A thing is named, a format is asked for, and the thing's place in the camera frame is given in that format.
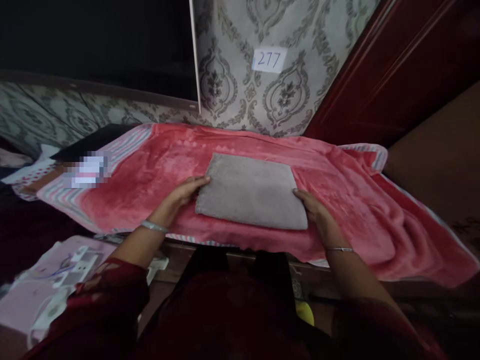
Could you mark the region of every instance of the patterned wall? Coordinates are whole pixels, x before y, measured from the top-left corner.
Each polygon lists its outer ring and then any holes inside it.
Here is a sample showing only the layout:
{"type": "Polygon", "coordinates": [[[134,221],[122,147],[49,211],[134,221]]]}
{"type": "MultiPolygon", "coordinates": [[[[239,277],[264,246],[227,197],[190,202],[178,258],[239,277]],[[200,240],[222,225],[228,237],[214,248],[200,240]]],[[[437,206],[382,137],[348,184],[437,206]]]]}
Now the patterned wall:
{"type": "Polygon", "coordinates": [[[198,0],[201,115],[150,103],[0,82],[0,135],[28,155],[109,123],[183,122],[301,135],[379,0],[198,0]],[[280,74],[252,71],[255,47],[289,48],[280,74]]]}

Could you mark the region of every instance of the red fleece blanket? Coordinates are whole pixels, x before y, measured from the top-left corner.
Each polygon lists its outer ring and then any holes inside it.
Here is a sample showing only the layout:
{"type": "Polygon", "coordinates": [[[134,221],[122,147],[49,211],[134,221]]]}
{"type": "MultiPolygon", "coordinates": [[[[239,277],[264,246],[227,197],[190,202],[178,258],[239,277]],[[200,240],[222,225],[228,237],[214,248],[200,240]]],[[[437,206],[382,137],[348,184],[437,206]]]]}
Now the red fleece blanket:
{"type": "MultiPolygon", "coordinates": [[[[246,131],[155,124],[142,146],[108,183],[86,191],[80,208],[99,229],[135,228],[189,176],[203,175],[213,153],[291,166],[297,187],[332,213],[355,251],[382,280],[424,277],[446,287],[471,278],[478,262],[455,236],[373,169],[376,154],[343,150],[306,137],[272,138],[246,131]]],[[[324,259],[313,224],[279,230],[195,214],[187,205],[170,232],[270,252],[302,262],[324,259]]]]}

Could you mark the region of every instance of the person's left hand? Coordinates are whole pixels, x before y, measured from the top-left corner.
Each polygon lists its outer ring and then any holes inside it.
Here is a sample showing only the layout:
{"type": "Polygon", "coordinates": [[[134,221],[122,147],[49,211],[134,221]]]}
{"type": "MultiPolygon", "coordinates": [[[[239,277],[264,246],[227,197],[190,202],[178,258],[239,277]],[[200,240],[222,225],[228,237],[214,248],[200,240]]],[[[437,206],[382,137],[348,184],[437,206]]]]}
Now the person's left hand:
{"type": "Polygon", "coordinates": [[[194,193],[202,186],[210,182],[210,177],[191,176],[172,190],[161,204],[147,218],[149,221],[163,226],[170,227],[177,216],[180,208],[192,200],[194,193]]]}

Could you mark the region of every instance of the red wooden door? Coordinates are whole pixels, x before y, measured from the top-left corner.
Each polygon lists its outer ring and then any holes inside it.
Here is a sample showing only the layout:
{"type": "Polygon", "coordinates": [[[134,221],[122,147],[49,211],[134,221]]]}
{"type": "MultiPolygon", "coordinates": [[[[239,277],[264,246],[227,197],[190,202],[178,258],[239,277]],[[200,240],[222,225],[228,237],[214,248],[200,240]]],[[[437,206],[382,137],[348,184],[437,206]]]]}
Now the red wooden door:
{"type": "Polygon", "coordinates": [[[385,0],[304,136],[390,146],[480,79],[480,1],[385,0]]]}

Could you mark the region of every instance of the thin bracelet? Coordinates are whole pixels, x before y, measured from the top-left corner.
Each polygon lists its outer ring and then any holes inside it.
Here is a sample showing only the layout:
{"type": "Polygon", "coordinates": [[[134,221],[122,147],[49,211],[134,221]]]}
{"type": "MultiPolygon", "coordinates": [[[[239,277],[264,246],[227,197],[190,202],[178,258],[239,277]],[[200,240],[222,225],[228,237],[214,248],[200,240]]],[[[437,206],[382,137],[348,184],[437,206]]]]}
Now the thin bracelet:
{"type": "Polygon", "coordinates": [[[164,233],[164,234],[167,234],[169,232],[169,230],[166,227],[157,225],[156,223],[153,223],[153,222],[148,221],[148,220],[142,221],[142,223],[140,225],[147,228],[147,229],[155,230],[155,231],[158,231],[158,232],[164,233]]]}
{"type": "Polygon", "coordinates": [[[354,252],[351,247],[329,247],[325,251],[341,251],[341,252],[354,252]]]}

